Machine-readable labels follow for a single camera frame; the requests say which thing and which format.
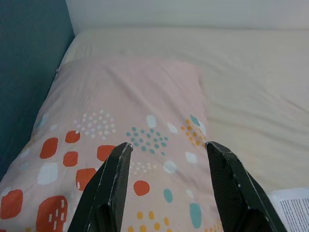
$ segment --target pillow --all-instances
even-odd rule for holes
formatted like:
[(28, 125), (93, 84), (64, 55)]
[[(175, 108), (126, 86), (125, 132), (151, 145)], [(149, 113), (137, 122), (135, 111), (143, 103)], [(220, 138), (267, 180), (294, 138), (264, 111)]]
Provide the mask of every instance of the pillow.
[(0, 229), (66, 231), (88, 181), (115, 146), (130, 142), (122, 231), (219, 231), (206, 138), (195, 66), (146, 58), (69, 62), (0, 183)]

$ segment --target white bed sheet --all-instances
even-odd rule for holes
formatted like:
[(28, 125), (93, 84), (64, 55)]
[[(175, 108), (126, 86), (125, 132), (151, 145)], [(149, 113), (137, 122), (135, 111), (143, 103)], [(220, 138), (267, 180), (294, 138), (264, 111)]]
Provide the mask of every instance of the white bed sheet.
[(199, 66), (213, 140), (271, 191), (309, 186), (308, 41), (309, 31), (99, 29), (79, 34), (63, 63), (125, 55)]

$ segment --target mattress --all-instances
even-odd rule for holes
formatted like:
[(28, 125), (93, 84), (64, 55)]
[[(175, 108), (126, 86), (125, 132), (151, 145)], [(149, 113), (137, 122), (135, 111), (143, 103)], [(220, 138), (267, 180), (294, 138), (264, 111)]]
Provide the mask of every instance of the mattress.
[(308, 40), (309, 31), (98, 29), (79, 34), (62, 63), (122, 55), (199, 66), (211, 139), (271, 191), (308, 186)]

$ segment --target white wall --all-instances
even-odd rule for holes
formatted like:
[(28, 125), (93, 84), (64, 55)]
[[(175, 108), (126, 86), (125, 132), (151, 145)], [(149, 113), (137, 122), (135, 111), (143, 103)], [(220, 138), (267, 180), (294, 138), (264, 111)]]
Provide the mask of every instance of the white wall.
[(109, 26), (309, 29), (309, 0), (66, 0), (75, 34)]

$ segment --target blue wall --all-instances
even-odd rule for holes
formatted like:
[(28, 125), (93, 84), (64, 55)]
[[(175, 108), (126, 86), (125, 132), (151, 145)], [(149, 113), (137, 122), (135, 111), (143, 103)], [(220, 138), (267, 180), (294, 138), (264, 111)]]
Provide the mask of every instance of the blue wall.
[(65, 0), (0, 0), (0, 179), (28, 142), (73, 38)]

